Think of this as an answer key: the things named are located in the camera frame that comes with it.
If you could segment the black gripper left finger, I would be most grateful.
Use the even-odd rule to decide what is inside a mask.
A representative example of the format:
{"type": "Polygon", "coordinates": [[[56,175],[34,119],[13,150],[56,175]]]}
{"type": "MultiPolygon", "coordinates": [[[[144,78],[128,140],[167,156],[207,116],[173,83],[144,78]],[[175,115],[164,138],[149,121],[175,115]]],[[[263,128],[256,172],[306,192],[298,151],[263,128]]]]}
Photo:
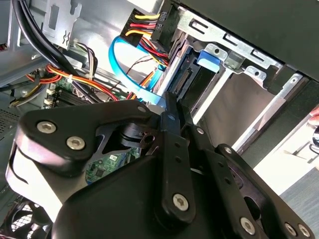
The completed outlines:
{"type": "Polygon", "coordinates": [[[62,205],[84,187],[87,165],[109,154],[141,148],[159,163],[155,211],[162,222],[190,224],[195,217],[186,115],[166,93],[151,111],[135,100],[30,111],[18,121],[5,177],[10,187],[56,220],[62,205]]]}

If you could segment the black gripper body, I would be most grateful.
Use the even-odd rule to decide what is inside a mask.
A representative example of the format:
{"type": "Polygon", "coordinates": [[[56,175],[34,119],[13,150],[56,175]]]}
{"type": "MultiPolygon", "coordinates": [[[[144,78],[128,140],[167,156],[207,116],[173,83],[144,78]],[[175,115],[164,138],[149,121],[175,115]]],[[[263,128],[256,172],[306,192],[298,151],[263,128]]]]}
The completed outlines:
{"type": "Polygon", "coordinates": [[[188,157],[147,156],[72,195],[53,225],[54,239],[225,239],[223,201],[233,175],[191,170],[188,157]]]}

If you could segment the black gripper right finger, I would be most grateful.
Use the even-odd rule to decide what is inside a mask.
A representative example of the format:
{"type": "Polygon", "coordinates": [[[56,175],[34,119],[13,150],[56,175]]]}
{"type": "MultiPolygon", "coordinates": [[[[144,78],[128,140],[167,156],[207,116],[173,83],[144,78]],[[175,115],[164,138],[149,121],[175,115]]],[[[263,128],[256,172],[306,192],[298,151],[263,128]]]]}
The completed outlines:
{"type": "Polygon", "coordinates": [[[213,187],[217,221],[226,239],[313,239],[307,224],[229,145],[212,146],[193,124],[190,110],[178,102],[182,135],[189,140],[199,167],[213,187]]]}

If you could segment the person hand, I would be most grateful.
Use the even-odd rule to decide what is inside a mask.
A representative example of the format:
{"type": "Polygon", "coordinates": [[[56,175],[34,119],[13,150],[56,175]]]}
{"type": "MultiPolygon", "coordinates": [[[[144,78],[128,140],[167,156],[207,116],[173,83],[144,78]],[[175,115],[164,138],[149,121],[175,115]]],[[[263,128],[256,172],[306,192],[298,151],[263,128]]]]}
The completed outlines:
{"type": "Polygon", "coordinates": [[[319,106],[317,106],[315,109],[313,109],[310,112],[310,119],[308,120],[308,123],[313,126],[319,125],[319,106]]]}

